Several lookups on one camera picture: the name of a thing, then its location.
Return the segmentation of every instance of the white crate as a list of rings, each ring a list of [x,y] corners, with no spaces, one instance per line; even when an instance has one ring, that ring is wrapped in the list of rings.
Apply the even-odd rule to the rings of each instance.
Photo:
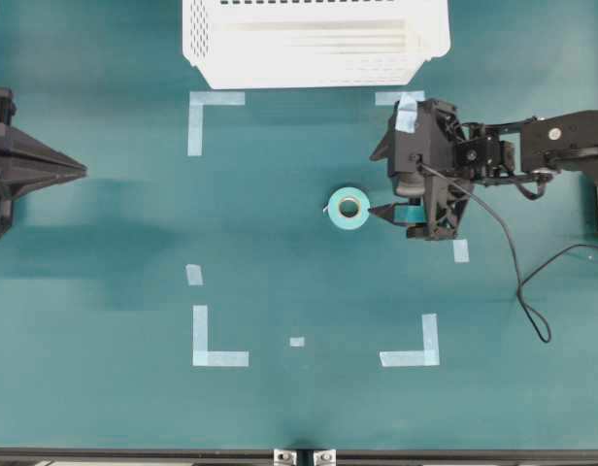
[[[407,84],[450,47],[448,0],[183,0],[212,88]]]

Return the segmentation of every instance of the black cable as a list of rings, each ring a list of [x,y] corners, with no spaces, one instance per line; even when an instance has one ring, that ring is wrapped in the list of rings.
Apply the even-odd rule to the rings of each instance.
[[[549,264],[551,264],[553,261],[555,261],[556,259],[558,259],[562,255],[566,254],[570,250],[574,250],[574,249],[577,249],[577,248],[585,248],[585,249],[590,249],[590,250],[598,250],[598,246],[596,246],[596,245],[577,244],[577,245],[572,245],[572,246],[570,246],[568,248],[565,248],[564,250],[562,250],[561,252],[559,252],[558,254],[556,254],[555,256],[553,256],[551,259],[549,259],[548,261],[546,261],[544,264],[542,264],[539,267],[537,267],[530,275],[528,275],[524,280],[522,280],[521,279],[521,272],[520,272],[520,269],[519,269],[519,261],[518,261],[517,255],[516,255],[515,242],[513,241],[513,236],[511,234],[511,230],[508,227],[508,225],[506,224],[506,221],[504,221],[493,209],[491,209],[491,207],[488,204],[486,204],[480,197],[478,197],[473,192],[468,191],[464,187],[460,186],[458,183],[453,182],[451,179],[449,179],[448,177],[445,177],[444,175],[442,175],[438,171],[433,170],[429,166],[424,165],[423,163],[420,163],[419,165],[424,170],[426,170],[428,173],[430,173],[431,175],[434,175],[434,176],[436,176],[438,178],[441,178],[442,180],[446,181],[451,186],[454,186],[458,190],[460,190],[460,191],[464,192],[465,194],[467,194],[470,198],[474,199],[477,203],[479,203],[481,205],[481,207],[483,207],[487,212],[489,212],[491,214],[491,216],[493,216],[493,218],[495,218],[498,221],[498,223],[500,224],[500,226],[502,226],[502,229],[504,230],[504,233],[506,234],[506,238],[507,238],[507,240],[509,242],[509,247],[511,248],[511,253],[513,254],[513,263],[515,265],[516,280],[517,280],[516,298],[517,298],[517,300],[519,302],[519,305],[523,309],[523,311],[525,311],[525,315],[528,317],[528,320],[530,320],[530,323],[532,323],[532,326],[534,327],[534,330],[536,331],[536,334],[539,336],[539,338],[541,339],[541,341],[543,343],[549,343],[551,341],[551,327],[549,326],[549,322],[548,322],[548,320],[541,313],[539,313],[536,309],[534,309],[532,306],[530,306],[525,301],[525,298],[523,297],[523,287],[527,283],[529,283],[530,280],[532,280],[536,275],[538,275],[543,269],[545,269],[547,266],[549,266]],[[547,330],[547,336],[544,336],[541,333],[541,330],[539,329],[538,324],[536,323],[536,321],[532,317],[532,314],[534,314],[536,317],[538,317],[543,322],[543,325],[544,325],[545,329]]]
[[[534,272],[532,272],[530,275],[528,275],[527,278],[521,283],[521,286],[525,286],[539,272],[541,272],[543,269],[545,269],[551,262],[553,262],[554,260],[560,258],[562,255],[566,254],[570,250],[575,250],[577,248],[584,248],[584,249],[587,249],[587,250],[598,250],[598,246],[595,246],[595,245],[572,245],[572,246],[570,246],[568,248],[565,248],[564,250],[562,250],[561,252],[559,252],[558,254],[556,254],[554,257],[552,257],[550,260],[548,260],[547,262],[545,262],[543,265],[540,265],[539,267],[537,267],[534,270]]]
[[[431,175],[441,178],[442,180],[444,180],[451,186],[457,188],[459,191],[464,192],[470,198],[474,199],[478,204],[481,205],[481,207],[483,207],[487,212],[489,212],[489,214],[493,218],[495,218],[497,220],[497,222],[500,224],[500,226],[502,226],[502,229],[504,230],[504,234],[506,235],[506,239],[508,240],[509,247],[511,248],[511,254],[513,256],[513,264],[515,265],[515,273],[516,273],[516,281],[517,281],[516,298],[519,302],[519,305],[521,306],[521,309],[523,309],[523,311],[525,312],[525,315],[528,317],[528,320],[534,327],[534,331],[538,335],[539,339],[543,343],[549,343],[551,341],[551,327],[549,326],[548,320],[541,313],[539,313],[536,309],[534,309],[532,306],[530,306],[528,303],[526,303],[525,299],[523,298],[523,279],[521,278],[521,270],[519,268],[519,259],[516,255],[515,241],[513,240],[513,235],[511,234],[511,229],[506,224],[506,221],[504,221],[493,209],[491,209],[491,207],[487,203],[485,203],[480,197],[478,197],[473,192],[468,191],[464,187],[460,186],[458,183],[453,182],[448,177],[445,177],[438,171],[433,170],[431,167],[424,165],[423,163],[420,163],[419,165],[424,170],[426,170],[428,173],[430,173]],[[541,332],[541,329],[539,328],[539,325],[537,324],[536,320],[532,317],[532,315],[536,316],[538,319],[541,320],[541,322],[543,323],[543,326],[547,330],[546,335],[543,335],[543,333]]]

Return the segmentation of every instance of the tape strip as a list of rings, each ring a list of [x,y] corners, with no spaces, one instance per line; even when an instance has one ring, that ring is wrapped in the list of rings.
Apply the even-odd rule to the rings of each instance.
[[[209,351],[208,306],[193,306],[193,366],[249,367],[247,351]]]
[[[187,155],[202,155],[205,105],[245,105],[244,92],[190,92]]]
[[[439,337],[437,315],[422,316],[423,351],[382,351],[379,356],[383,367],[439,366]]]
[[[375,105],[377,107],[392,107],[401,99],[401,95],[408,95],[416,102],[426,100],[426,93],[423,90],[412,90],[409,92],[375,92]]]
[[[303,348],[306,345],[305,337],[291,337],[290,346],[292,348]]]
[[[470,250],[467,240],[454,240],[452,248],[454,250],[454,262],[457,264],[466,264],[470,261]]]
[[[398,115],[396,116],[396,130],[403,133],[415,133],[417,121],[417,100],[409,93],[403,92],[398,102]]]
[[[189,286],[202,286],[204,278],[202,277],[202,267],[199,265],[189,264],[186,269],[186,281]]]

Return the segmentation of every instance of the green table surface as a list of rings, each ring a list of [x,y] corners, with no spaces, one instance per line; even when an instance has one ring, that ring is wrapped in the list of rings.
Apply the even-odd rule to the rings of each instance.
[[[598,109],[598,0],[456,0],[450,22],[450,52],[406,89],[464,120]],[[598,449],[597,252],[531,283],[543,345],[478,206],[467,264],[449,242],[323,215],[348,183],[392,199],[368,161],[391,113],[379,89],[248,91],[206,109],[204,156],[187,157],[189,91],[209,88],[183,58],[178,0],[2,1],[0,85],[15,126],[89,168],[18,202],[0,242],[0,447]],[[598,243],[580,175],[538,202],[478,193],[525,271]],[[192,367],[193,305],[248,368]],[[441,365],[383,368],[380,351],[421,349],[424,314]]]

